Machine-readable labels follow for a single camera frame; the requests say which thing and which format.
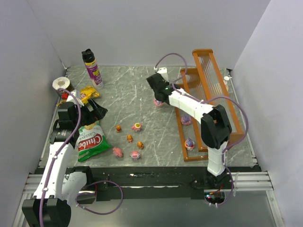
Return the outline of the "purple bunny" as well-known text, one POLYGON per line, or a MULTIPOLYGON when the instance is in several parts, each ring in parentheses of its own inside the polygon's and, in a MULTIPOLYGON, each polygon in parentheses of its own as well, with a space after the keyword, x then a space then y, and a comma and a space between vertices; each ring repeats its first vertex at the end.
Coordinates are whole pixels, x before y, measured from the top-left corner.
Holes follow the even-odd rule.
POLYGON ((158 100, 156 100, 156 99, 154 99, 154 104, 156 105, 156 106, 162 106, 163 105, 163 102, 161 102, 161 101, 158 101, 158 100))

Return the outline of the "purple cat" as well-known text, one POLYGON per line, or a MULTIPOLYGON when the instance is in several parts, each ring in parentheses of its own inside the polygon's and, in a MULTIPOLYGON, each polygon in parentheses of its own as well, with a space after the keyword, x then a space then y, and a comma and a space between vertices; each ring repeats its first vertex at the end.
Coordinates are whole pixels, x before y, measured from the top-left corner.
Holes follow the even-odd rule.
POLYGON ((191 117, 188 115, 183 115, 181 117, 181 124, 183 125, 190 125, 192 123, 191 117))

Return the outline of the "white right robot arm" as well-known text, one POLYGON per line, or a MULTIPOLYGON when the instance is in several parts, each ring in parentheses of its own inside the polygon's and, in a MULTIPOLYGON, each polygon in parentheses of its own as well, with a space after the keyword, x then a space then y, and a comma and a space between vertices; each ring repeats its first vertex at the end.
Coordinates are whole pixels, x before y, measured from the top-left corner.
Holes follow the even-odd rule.
POLYGON ((199 101, 179 86, 167 82, 159 73, 146 80, 157 101, 176 107, 200 121, 201 139, 208 149, 207 170, 215 177, 221 175, 225 171, 225 151, 232 132, 225 108, 199 101))

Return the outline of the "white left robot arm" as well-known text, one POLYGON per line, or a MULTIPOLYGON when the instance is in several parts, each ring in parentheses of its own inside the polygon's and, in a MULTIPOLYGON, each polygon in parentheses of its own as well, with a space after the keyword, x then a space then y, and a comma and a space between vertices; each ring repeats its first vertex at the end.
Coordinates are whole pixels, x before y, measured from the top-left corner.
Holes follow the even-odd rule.
POLYGON ((49 156, 41 181, 31 199, 24 200, 22 212, 31 227, 66 227, 71 219, 71 207, 78 192, 92 183, 89 167, 74 167, 65 180, 68 161, 75 149, 81 126, 91 125, 104 118, 107 109, 93 99, 78 108, 73 101, 58 107, 58 119, 51 129, 49 156))

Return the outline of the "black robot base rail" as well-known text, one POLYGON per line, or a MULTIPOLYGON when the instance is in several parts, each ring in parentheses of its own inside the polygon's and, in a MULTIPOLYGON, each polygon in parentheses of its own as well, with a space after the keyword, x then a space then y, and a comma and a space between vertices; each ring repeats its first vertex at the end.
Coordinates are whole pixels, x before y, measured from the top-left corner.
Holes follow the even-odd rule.
MULTIPOLYGON (((261 171, 260 167, 233 167, 215 177, 206 167, 129 166, 90 169, 92 183, 84 186, 78 195, 92 191, 97 201, 166 198, 203 200, 206 191, 234 192, 239 185, 237 174, 261 171)), ((71 170, 72 168, 66 170, 64 182, 67 182, 71 170)))

